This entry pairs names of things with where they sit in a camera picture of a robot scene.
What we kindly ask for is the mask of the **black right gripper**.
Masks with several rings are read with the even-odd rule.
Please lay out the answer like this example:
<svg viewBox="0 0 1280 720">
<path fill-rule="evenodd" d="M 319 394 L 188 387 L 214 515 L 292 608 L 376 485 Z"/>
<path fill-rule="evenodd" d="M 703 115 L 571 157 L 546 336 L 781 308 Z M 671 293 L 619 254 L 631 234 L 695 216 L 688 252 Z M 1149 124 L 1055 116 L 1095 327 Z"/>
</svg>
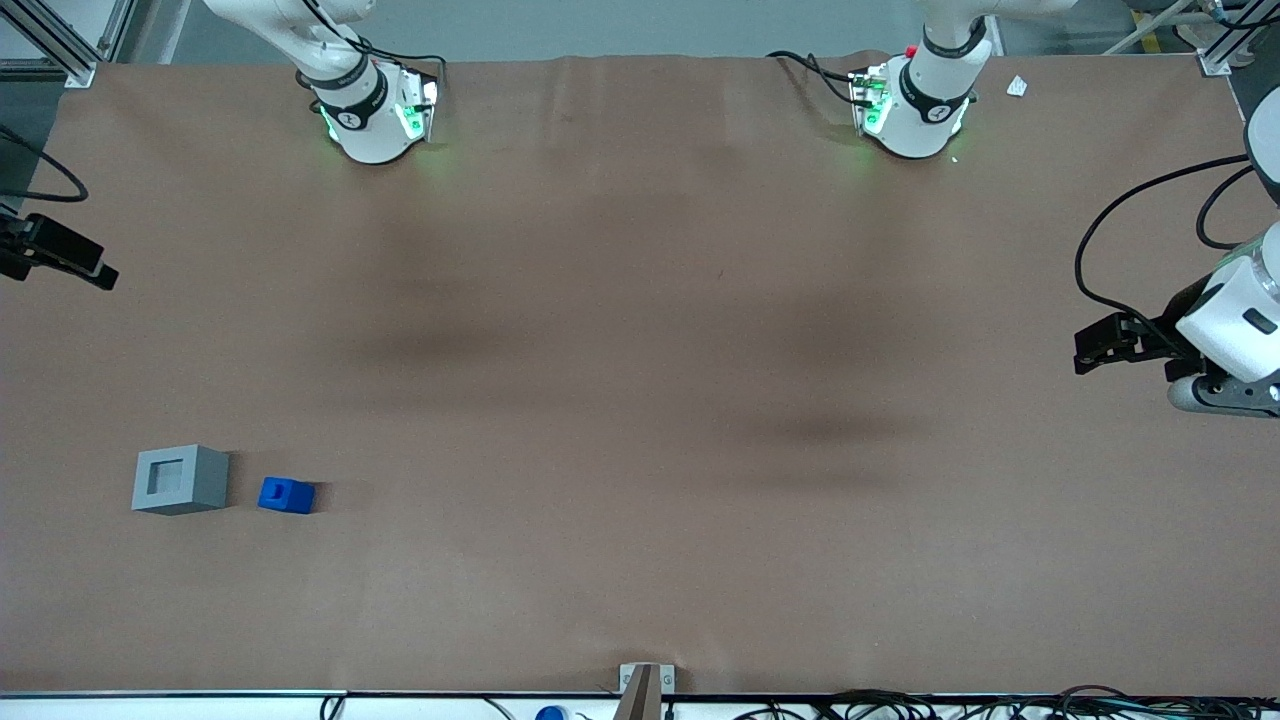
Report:
<svg viewBox="0 0 1280 720">
<path fill-rule="evenodd" d="M 33 268 L 47 260 L 84 274 L 84 281 L 99 290 L 111 291 L 119 272 L 104 263 L 102 255 L 102 246 L 50 217 L 1 215 L 1 274 L 9 279 L 24 282 Z"/>
</svg>

